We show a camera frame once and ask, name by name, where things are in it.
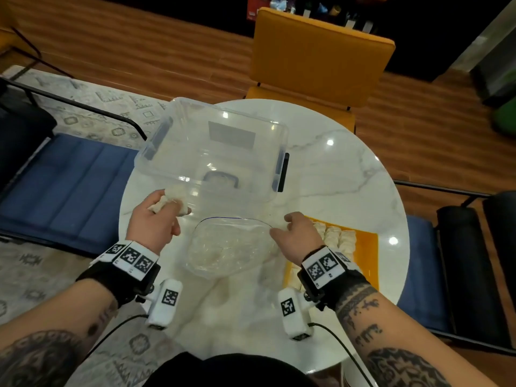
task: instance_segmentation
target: orange chair seat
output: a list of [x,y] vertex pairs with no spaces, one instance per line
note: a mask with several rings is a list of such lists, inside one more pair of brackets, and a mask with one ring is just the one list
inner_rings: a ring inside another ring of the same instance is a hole
[[0,55],[16,43],[16,38],[14,33],[0,30]]
[[303,106],[309,108],[310,110],[317,111],[318,113],[327,116],[328,118],[332,118],[335,122],[340,123],[352,133],[354,131],[355,118],[350,111],[340,110],[338,108],[310,102],[305,99],[300,99],[298,97],[271,91],[262,87],[249,88],[247,91],[246,99],[272,99],[275,101],[293,103],[295,105]]

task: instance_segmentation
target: wooden floor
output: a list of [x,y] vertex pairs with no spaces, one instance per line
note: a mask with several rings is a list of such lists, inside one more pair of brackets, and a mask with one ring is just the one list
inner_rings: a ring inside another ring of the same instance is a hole
[[[247,77],[250,38],[100,0],[8,1],[44,58],[78,79],[209,103],[242,98],[254,84]],[[516,189],[516,143],[490,129],[489,110],[468,75],[449,71],[429,84],[385,73],[367,107],[354,112],[358,137],[393,178],[483,192]],[[407,214],[432,221],[436,209],[462,200],[399,192]],[[514,341],[516,313],[489,239],[488,247]],[[513,359],[466,357],[501,385],[516,375]]]

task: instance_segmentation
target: clear plastic bag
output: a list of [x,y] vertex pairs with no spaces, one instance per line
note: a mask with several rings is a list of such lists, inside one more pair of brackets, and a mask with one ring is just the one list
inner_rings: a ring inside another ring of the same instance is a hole
[[186,267],[207,279],[227,277],[256,267],[277,254],[271,226],[260,220],[209,217],[197,224]]

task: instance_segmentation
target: round table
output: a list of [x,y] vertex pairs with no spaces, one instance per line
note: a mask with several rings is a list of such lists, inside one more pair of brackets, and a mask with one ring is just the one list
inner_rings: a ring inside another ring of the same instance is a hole
[[[268,207],[268,223],[285,227],[283,215],[299,210],[322,221],[377,233],[380,292],[396,303],[407,275],[409,234],[402,201],[379,158],[342,125],[292,103],[245,99],[219,106],[288,126],[290,160],[285,187]],[[132,209],[154,189],[149,176],[133,170],[120,207],[120,238],[126,236]],[[182,234],[161,253],[156,283],[166,278],[183,283],[174,321],[165,332],[187,351],[202,359],[235,352],[261,354],[305,373],[348,358],[339,343],[317,327],[312,338],[301,342],[288,339],[277,304],[283,258],[208,281],[188,272],[178,261],[197,221],[185,216],[180,224]],[[149,306],[149,302],[143,304],[147,311]],[[334,312],[311,309],[310,316],[354,352]]]

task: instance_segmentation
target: orange tray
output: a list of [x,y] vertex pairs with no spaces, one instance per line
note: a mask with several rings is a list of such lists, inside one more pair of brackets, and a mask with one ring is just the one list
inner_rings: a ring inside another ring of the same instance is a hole
[[[372,232],[365,232],[356,230],[354,228],[343,227],[342,225],[328,223],[326,221],[314,219],[306,216],[313,221],[319,221],[326,225],[326,227],[339,227],[342,230],[352,230],[357,234],[357,243],[353,257],[355,262],[362,272],[365,278],[374,286],[377,290],[380,290],[378,282],[378,234]],[[288,286],[288,280],[290,277],[290,270],[292,269],[292,262],[287,262],[285,267],[285,275],[283,276],[283,287]]]

